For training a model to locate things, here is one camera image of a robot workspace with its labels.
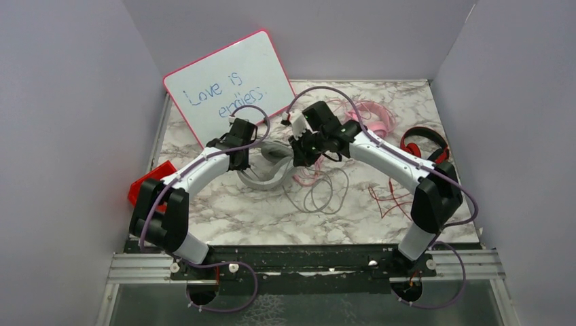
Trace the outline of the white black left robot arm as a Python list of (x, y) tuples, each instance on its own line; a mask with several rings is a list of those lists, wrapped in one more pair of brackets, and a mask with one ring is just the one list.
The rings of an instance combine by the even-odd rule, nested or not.
[(188, 230), (190, 198), (228, 171), (246, 169), (256, 133), (255, 124), (235, 118), (227, 133), (209, 141), (180, 170), (161, 179), (146, 177), (139, 187), (130, 234), (188, 261), (187, 269), (196, 278), (210, 276), (214, 262), (207, 256), (209, 246)]

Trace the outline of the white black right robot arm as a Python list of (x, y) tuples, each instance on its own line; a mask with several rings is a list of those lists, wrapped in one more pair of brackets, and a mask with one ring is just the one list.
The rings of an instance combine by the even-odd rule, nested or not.
[(443, 226), (463, 203), (456, 171), (449, 162), (435, 164), (387, 143), (359, 120), (342, 123), (324, 101), (307, 107), (299, 115), (285, 111), (282, 124), (290, 126), (294, 166), (311, 166), (320, 156), (334, 153), (352, 158), (389, 176), (412, 196), (412, 225), (392, 258), (393, 270), (409, 276), (419, 267), (419, 258)]

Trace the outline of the grey white headphones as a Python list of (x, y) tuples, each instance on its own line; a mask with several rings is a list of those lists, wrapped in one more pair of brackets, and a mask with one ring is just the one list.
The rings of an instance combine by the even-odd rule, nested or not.
[(267, 170), (257, 174), (237, 171), (237, 177), (247, 187), (255, 190), (268, 191), (282, 186), (295, 174), (294, 153), (289, 145), (280, 141), (262, 141), (255, 147), (260, 156), (267, 161)]

